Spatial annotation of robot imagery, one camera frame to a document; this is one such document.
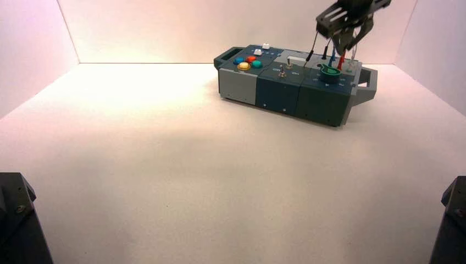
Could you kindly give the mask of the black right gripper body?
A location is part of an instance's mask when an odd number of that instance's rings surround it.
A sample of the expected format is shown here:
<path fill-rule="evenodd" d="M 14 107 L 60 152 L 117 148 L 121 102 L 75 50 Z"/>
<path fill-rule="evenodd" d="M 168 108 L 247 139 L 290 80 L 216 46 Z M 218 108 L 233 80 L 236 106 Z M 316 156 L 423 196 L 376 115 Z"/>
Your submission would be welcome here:
<path fill-rule="evenodd" d="M 390 0 L 336 1 L 316 17 L 316 30 L 326 39 L 350 27 L 359 27 Z"/>

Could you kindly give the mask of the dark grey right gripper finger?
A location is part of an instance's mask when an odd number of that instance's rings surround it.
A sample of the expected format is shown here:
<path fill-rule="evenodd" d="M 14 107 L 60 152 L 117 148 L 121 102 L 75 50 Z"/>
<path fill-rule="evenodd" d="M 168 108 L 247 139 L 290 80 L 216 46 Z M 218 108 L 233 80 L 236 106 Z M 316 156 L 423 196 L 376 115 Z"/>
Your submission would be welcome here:
<path fill-rule="evenodd" d="M 336 53 L 343 56 L 347 50 L 351 50 L 356 45 L 354 30 L 340 30 L 332 37 Z"/>
<path fill-rule="evenodd" d="M 373 28 L 374 21 L 373 18 L 366 18 L 360 25 L 359 33 L 354 37 L 352 41 L 352 46 L 354 47 L 359 43 L 359 41 L 364 38 Z"/>

